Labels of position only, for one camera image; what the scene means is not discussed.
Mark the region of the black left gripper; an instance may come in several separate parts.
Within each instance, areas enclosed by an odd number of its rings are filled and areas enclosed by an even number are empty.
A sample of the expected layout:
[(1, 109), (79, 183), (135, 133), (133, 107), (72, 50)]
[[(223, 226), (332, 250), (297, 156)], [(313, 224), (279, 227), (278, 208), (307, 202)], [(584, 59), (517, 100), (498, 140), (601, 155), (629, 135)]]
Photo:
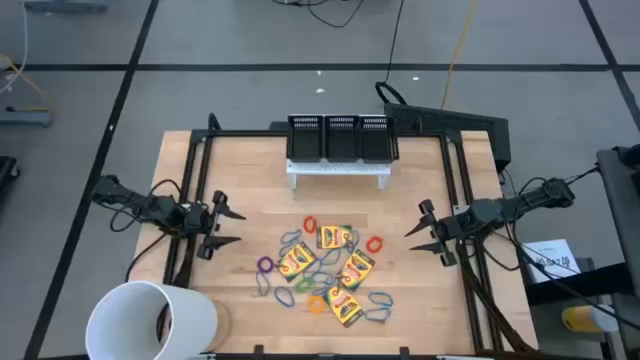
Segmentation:
[(211, 260), (215, 251), (224, 245), (241, 241), (239, 237), (216, 236), (220, 230), (220, 215), (227, 218), (245, 220), (241, 214), (234, 212), (228, 205), (229, 197), (221, 190), (213, 194), (213, 206), (207, 207), (204, 203), (193, 203), (185, 215), (184, 234), (188, 239), (198, 234), (204, 234), (205, 238), (199, 245), (196, 255), (204, 260)]

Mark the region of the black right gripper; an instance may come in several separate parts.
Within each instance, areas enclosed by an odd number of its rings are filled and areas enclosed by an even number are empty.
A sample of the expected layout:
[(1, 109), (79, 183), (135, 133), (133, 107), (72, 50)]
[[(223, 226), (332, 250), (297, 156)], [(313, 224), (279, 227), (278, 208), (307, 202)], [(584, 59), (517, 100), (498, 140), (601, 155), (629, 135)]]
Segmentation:
[(412, 247), (412, 250), (429, 251), (440, 256), (440, 261), (444, 267), (451, 267), (457, 264), (455, 255), (448, 249), (446, 242), (451, 239), (463, 237), (468, 232), (469, 206), (455, 206), (452, 216), (436, 219), (434, 215), (434, 205), (430, 199), (423, 200), (418, 205), (422, 214), (418, 224), (405, 234), (406, 237), (411, 236), (425, 228), (434, 225), (435, 243), (418, 245)]

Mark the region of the grey desk foot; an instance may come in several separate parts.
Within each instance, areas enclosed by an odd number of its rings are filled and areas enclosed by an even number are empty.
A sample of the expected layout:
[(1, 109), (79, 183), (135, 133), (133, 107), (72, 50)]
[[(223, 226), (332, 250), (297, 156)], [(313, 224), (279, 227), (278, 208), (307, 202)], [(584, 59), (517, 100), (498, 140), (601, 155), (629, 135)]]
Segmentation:
[(40, 13), (101, 13), (109, 6), (104, 0), (21, 0), (25, 8)]
[(0, 125), (40, 126), (49, 128), (53, 118), (47, 110), (0, 109)]

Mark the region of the white cylinder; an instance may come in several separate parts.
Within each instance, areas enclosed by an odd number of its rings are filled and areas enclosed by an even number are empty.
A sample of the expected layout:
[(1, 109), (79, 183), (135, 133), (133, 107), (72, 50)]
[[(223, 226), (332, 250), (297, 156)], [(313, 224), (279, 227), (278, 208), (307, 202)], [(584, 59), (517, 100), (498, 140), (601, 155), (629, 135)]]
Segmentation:
[(85, 347), (90, 360), (186, 360), (209, 347), (217, 327), (217, 309), (208, 296), (130, 281), (96, 304)]

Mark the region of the white paper sign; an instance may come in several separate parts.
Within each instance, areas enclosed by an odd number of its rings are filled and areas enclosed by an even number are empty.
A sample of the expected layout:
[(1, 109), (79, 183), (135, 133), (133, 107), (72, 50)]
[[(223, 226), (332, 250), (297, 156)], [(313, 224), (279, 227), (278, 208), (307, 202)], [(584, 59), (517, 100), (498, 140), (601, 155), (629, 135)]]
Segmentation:
[(527, 265), (534, 283), (546, 282), (550, 277), (562, 279), (581, 273), (565, 239), (523, 243), (522, 248), (537, 264)]

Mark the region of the black shelf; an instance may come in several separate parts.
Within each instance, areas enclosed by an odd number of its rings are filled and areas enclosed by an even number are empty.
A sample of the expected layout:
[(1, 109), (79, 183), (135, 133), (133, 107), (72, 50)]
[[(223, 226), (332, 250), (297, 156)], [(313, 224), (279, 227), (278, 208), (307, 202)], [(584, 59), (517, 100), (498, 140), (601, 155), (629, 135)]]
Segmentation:
[(542, 283), (529, 281), (525, 284), (525, 292), (530, 305), (615, 293), (640, 297), (640, 268), (635, 269), (622, 262), (561, 278), (556, 282), (549, 279)]

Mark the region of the yellow cylinder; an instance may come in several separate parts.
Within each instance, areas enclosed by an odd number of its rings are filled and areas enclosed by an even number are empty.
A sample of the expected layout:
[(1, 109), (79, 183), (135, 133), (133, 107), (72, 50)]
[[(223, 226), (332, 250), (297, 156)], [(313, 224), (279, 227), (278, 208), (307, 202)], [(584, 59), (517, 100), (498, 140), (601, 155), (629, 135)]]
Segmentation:
[(619, 330), (618, 321), (607, 312), (614, 313), (609, 305), (574, 306), (563, 310), (562, 321), (573, 332), (606, 333)]

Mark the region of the grey cart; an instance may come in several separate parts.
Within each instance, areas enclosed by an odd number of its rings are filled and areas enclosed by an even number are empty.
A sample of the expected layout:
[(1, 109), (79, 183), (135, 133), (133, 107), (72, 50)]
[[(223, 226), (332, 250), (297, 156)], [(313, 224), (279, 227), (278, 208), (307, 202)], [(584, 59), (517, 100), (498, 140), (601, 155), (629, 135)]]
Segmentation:
[(640, 144), (596, 153), (633, 293), (640, 297)]

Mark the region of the black floor object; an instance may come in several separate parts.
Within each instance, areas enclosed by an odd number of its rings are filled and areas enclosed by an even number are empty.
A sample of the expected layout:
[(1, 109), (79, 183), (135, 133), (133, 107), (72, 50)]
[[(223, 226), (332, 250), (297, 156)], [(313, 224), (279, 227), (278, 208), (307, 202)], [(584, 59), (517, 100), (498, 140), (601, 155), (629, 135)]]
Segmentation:
[(0, 155), (0, 183), (17, 179), (20, 175), (17, 159)]

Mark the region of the black metal table frame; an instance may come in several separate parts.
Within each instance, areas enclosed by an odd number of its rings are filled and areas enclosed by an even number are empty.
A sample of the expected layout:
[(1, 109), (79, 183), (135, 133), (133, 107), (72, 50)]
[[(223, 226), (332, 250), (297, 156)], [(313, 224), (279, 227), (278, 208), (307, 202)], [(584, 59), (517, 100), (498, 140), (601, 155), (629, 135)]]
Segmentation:
[[(248, 131), (219, 133), (213, 141), (206, 189), (224, 191), (231, 208), (245, 220), (226, 219), (225, 235), (241, 241), (223, 247), (211, 260), (194, 263), (191, 285), (224, 306), (220, 333), (212, 348), (219, 358), (252, 358), (264, 346), (264, 358), (301, 359), (318, 355), (471, 355), (472, 340), (463, 277), (458, 267), (412, 247), (430, 241), (427, 231), (411, 236), (418, 205), (430, 199), (436, 213), (451, 212), (449, 182), (459, 176), (445, 166), (448, 145), (435, 137), (402, 137), (391, 179), (379, 190), (371, 176), (301, 176), (292, 190), (286, 176), (286, 140)], [(274, 256), (283, 233), (303, 226), (307, 216), (319, 225), (347, 224), (362, 241), (384, 239), (370, 275), (356, 291), (369, 305), (373, 291), (389, 293), (392, 313), (385, 323), (365, 319), (345, 328), (325, 311), (311, 313), (305, 295), (293, 308), (257, 291), (257, 260)]]

